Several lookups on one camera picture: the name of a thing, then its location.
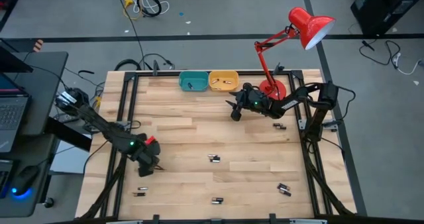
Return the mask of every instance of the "laptop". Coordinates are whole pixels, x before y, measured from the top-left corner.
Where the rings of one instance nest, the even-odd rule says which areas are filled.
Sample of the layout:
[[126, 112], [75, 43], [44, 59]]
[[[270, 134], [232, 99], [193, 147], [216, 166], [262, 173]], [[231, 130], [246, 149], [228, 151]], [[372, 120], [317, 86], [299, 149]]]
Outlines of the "laptop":
[[28, 93], [0, 73], [0, 152], [12, 149], [30, 99]]

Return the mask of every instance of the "lamp arm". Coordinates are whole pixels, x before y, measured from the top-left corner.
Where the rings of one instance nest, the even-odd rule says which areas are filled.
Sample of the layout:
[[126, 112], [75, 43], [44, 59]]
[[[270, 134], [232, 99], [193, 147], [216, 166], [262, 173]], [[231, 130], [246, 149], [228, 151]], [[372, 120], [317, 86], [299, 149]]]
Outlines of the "lamp arm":
[[[287, 36], [279, 39], [276, 42], [270, 42], [274, 39], [277, 39], [281, 37], [282, 35], [286, 34]], [[262, 69], [265, 72], [266, 79], [268, 80], [268, 83], [271, 85], [271, 87], [274, 87], [276, 85], [273, 77], [271, 76], [271, 73], [268, 69], [268, 66], [266, 65], [265, 58], [262, 55], [263, 52], [267, 51], [268, 49], [272, 48], [275, 45], [279, 45], [280, 43], [286, 41], [287, 39], [293, 38], [299, 34], [299, 31], [295, 28], [293, 28], [291, 25], [289, 27], [286, 27], [283, 31], [271, 36], [270, 38], [266, 39], [264, 42], [255, 42], [254, 47], [256, 50], [256, 53], [258, 54], [260, 64], [262, 65]]]

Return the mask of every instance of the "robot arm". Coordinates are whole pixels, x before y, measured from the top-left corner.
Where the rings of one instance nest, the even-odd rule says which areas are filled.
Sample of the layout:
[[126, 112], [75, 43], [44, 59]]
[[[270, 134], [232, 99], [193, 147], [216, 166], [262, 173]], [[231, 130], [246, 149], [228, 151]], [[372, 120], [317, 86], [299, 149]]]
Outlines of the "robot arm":
[[[321, 140], [324, 117], [328, 111], [336, 106], [339, 93], [339, 88], [332, 82], [312, 83], [297, 88], [282, 100], [275, 100], [255, 88], [257, 87], [245, 83], [242, 90], [230, 92], [231, 95], [236, 97], [236, 103], [226, 102], [233, 107], [231, 118], [234, 121], [240, 121], [241, 109], [248, 109], [272, 119], [279, 119], [289, 109], [299, 103], [307, 102], [310, 106], [316, 108], [312, 118], [307, 121], [305, 132], [302, 134], [304, 138], [311, 142]], [[314, 91], [319, 91], [318, 101], [313, 101], [309, 95]]]
[[104, 120], [89, 106], [87, 94], [78, 88], [70, 88], [61, 93], [56, 98], [56, 106], [99, 129], [120, 153], [126, 154], [132, 161], [139, 162], [138, 173], [141, 177], [153, 173], [154, 167], [159, 163], [156, 155], [160, 154], [160, 146], [157, 141], [147, 142], [145, 134], [130, 134], [122, 125]]

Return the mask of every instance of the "lamp base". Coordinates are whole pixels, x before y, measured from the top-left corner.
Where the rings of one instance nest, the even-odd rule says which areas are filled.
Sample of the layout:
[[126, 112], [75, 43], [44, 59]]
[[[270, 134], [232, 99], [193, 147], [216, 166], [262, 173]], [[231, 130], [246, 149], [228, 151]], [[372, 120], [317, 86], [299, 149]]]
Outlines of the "lamp base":
[[285, 85], [278, 80], [276, 80], [276, 87], [274, 89], [272, 89], [268, 80], [264, 80], [260, 83], [259, 90], [275, 100], [284, 99], [287, 93]]

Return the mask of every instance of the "red desk lamp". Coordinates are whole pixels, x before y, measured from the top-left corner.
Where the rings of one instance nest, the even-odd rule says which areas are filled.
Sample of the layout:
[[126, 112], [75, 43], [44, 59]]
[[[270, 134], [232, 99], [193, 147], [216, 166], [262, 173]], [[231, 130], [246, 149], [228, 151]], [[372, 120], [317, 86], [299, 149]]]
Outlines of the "red desk lamp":
[[[260, 63], [266, 76], [266, 80], [259, 85], [259, 90], [275, 100], [281, 100], [286, 96], [286, 87], [282, 82], [272, 77], [262, 53], [299, 34], [303, 48], [309, 50], [329, 33], [336, 20], [328, 16], [311, 16], [305, 9], [296, 7], [290, 11], [289, 21], [292, 24], [287, 26], [283, 31], [275, 34], [264, 42], [254, 43], [254, 47], [258, 53]], [[271, 40], [277, 39], [283, 34], [287, 36], [281, 38], [277, 42], [271, 42]]]

